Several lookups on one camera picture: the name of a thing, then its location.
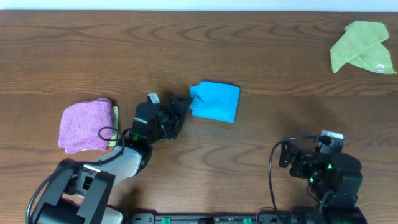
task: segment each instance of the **folded towel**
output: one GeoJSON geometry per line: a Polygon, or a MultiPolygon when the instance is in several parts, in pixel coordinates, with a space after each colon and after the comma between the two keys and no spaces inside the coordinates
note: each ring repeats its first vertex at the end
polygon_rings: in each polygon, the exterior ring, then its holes
{"type": "Polygon", "coordinates": [[[191,86],[192,115],[234,123],[239,92],[239,87],[223,83],[201,82],[191,86]]]}
{"type": "Polygon", "coordinates": [[[384,24],[355,21],[344,30],[343,36],[330,49],[331,69],[334,73],[347,62],[371,72],[396,73],[390,53],[381,44],[389,37],[384,24]]]}
{"type": "MultiPolygon", "coordinates": [[[[109,99],[97,99],[71,105],[62,114],[58,145],[65,153],[73,154],[84,149],[105,151],[108,142],[98,137],[98,131],[113,126],[112,103],[109,99]]],[[[104,129],[102,137],[110,138],[111,129],[104,129]]]]}
{"type": "MultiPolygon", "coordinates": [[[[113,115],[114,115],[113,128],[119,129],[119,107],[118,106],[113,107],[113,115]]],[[[118,132],[113,131],[113,135],[112,135],[111,139],[116,140],[117,137],[118,137],[118,132]]],[[[115,145],[116,145],[116,141],[110,141],[108,144],[108,146],[115,146],[115,145]]]]}

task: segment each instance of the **wooden table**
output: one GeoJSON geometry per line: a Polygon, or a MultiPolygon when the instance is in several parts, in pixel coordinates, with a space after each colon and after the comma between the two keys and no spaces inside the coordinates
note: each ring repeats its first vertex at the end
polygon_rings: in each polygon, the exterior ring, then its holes
{"type": "MultiPolygon", "coordinates": [[[[240,86],[235,123],[189,113],[179,138],[156,143],[149,165],[115,187],[110,204],[256,213],[272,205],[271,147],[329,129],[345,135],[343,151],[363,165],[357,205],[368,222],[395,223],[398,77],[352,65],[333,74],[329,50],[353,21],[383,22],[397,63],[397,14],[1,11],[0,222],[24,222],[32,193],[62,159],[104,154],[67,156],[58,147],[65,108],[110,98],[124,129],[146,94],[187,95],[211,80],[240,86]]],[[[306,181],[273,167],[279,209],[313,205],[306,181]]]]}

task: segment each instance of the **wall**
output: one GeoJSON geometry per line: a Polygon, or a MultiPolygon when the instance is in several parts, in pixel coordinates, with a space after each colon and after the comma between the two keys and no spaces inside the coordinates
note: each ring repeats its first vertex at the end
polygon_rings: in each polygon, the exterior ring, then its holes
{"type": "Polygon", "coordinates": [[[0,0],[0,9],[398,12],[398,0],[0,0]]]}

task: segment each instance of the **pink cloth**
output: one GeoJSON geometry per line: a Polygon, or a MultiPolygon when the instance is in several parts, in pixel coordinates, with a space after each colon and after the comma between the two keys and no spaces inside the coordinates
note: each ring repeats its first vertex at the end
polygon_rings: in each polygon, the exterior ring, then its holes
{"type": "MultiPolygon", "coordinates": [[[[66,154],[84,149],[105,151],[108,142],[98,137],[98,131],[105,126],[113,126],[112,102],[102,98],[71,105],[62,114],[58,145],[65,148],[66,154]]],[[[104,129],[101,136],[109,139],[111,129],[104,129]]]]}

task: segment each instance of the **green cloth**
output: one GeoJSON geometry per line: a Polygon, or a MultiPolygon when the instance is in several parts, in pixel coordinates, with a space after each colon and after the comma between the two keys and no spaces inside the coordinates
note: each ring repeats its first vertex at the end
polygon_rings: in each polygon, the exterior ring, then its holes
{"type": "Polygon", "coordinates": [[[371,72],[396,73],[392,67],[390,53],[381,44],[389,37],[384,24],[355,21],[344,30],[343,36],[330,49],[333,73],[347,62],[371,72]]]}
{"type": "MultiPolygon", "coordinates": [[[[112,109],[113,109],[113,115],[114,115],[113,128],[119,129],[119,107],[114,106],[114,107],[112,107],[112,109]]],[[[116,140],[117,137],[118,137],[118,132],[113,131],[113,135],[112,135],[111,139],[116,140]]],[[[115,145],[116,145],[116,141],[110,141],[108,144],[108,146],[115,146],[115,145]]]]}

